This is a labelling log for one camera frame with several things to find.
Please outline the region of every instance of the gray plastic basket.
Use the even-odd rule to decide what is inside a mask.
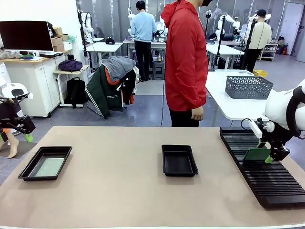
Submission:
[[[227,76],[225,92],[233,99],[267,99],[273,83],[257,76]]]

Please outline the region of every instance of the yellow bin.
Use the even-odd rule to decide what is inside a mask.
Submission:
[[[268,72],[265,72],[264,70],[254,70],[253,73],[255,76],[261,76],[263,78],[266,78],[268,75]]]

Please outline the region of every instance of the light blue sweater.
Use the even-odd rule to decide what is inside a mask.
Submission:
[[[140,42],[151,42],[153,32],[157,32],[156,21],[150,13],[138,13],[132,23],[132,34],[134,39]]]

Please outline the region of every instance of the cream sweater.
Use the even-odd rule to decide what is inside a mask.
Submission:
[[[250,31],[247,32],[247,38],[245,39],[248,42]],[[258,22],[255,24],[253,29],[251,43],[249,49],[263,49],[271,41],[271,27],[265,22]]]

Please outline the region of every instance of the black ribbed rack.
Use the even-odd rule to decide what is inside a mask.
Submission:
[[[267,209],[305,208],[305,191],[279,162],[244,162],[249,148],[256,148],[258,139],[252,131],[222,129],[220,136],[243,174],[258,202]]]

